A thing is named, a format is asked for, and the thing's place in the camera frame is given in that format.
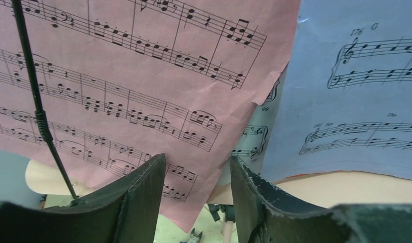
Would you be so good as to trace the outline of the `blue sheet music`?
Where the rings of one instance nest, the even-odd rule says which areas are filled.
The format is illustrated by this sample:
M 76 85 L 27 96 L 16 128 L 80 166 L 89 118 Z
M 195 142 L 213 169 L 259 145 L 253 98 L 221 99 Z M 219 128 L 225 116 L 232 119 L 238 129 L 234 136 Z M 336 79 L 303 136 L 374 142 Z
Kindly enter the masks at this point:
M 412 1 L 302 1 L 261 175 L 412 180 Z

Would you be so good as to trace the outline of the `pink sheet music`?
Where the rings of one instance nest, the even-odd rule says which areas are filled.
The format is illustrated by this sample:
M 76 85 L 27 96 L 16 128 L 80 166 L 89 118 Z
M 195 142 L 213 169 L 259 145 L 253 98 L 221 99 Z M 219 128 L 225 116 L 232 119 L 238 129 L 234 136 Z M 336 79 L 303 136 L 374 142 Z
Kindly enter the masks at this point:
M 299 1 L 21 1 L 69 176 L 99 189 L 156 154 L 189 231 L 286 67 Z

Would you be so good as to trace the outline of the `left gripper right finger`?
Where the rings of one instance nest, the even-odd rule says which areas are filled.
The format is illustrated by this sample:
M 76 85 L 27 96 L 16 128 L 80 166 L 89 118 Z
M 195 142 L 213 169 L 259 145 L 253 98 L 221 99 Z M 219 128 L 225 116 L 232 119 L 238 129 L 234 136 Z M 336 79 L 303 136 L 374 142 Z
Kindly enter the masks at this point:
M 299 199 L 230 158 L 239 242 L 412 242 L 412 204 L 341 204 Z

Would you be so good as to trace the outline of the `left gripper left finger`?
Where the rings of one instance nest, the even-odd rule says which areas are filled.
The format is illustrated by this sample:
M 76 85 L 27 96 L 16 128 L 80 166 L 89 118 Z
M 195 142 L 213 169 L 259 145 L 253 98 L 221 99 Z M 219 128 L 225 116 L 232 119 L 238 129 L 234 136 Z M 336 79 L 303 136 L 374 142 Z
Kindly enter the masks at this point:
M 158 154 L 66 207 L 0 202 L 0 242 L 153 242 L 165 174 Z

